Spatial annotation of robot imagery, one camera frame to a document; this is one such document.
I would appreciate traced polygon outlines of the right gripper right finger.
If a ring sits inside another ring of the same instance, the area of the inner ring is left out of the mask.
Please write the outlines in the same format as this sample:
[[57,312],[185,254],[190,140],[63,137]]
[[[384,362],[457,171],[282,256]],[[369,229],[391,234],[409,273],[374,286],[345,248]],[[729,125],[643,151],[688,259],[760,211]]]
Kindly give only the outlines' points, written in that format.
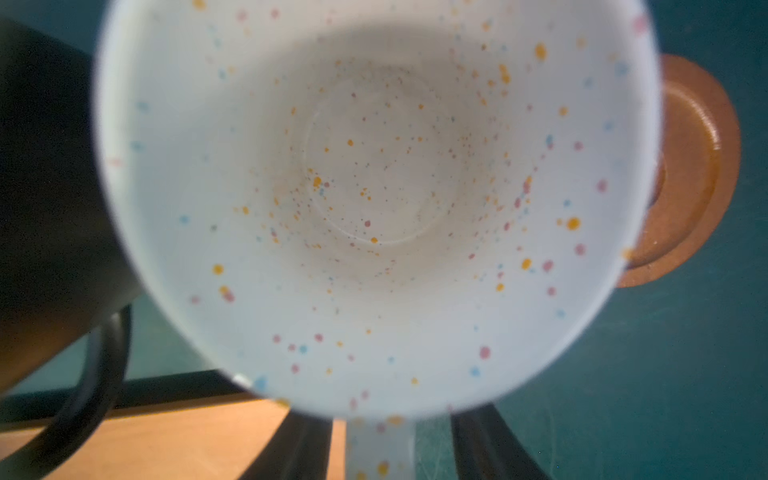
[[459,479],[549,480],[492,404],[451,415]]

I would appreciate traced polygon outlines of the black mug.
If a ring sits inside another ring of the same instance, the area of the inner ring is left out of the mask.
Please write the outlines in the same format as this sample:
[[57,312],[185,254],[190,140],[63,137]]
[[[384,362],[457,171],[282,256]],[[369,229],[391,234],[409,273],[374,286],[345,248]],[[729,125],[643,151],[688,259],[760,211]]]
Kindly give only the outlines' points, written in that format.
[[41,479],[92,435],[116,400],[141,287],[99,185],[91,60],[11,19],[1,22],[1,387],[10,390],[80,338],[80,380],[53,420],[1,461],[5,479]]

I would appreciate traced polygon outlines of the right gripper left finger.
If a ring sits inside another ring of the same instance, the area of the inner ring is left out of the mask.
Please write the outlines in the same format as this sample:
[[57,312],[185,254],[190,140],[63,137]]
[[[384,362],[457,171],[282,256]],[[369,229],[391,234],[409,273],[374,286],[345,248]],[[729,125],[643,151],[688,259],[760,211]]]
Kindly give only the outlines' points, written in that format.
[[240,480],[327,477],[333,422],[290,410]]

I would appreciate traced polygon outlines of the white mug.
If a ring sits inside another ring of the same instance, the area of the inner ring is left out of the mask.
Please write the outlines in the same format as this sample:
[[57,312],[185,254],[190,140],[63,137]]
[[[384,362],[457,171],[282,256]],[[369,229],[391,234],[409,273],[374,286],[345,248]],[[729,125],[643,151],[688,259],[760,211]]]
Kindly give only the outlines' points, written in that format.
[[145,290],[249,390],[342,418],[350,479],[540,373],[653,189],[643,1],[114,1],[102,188]]

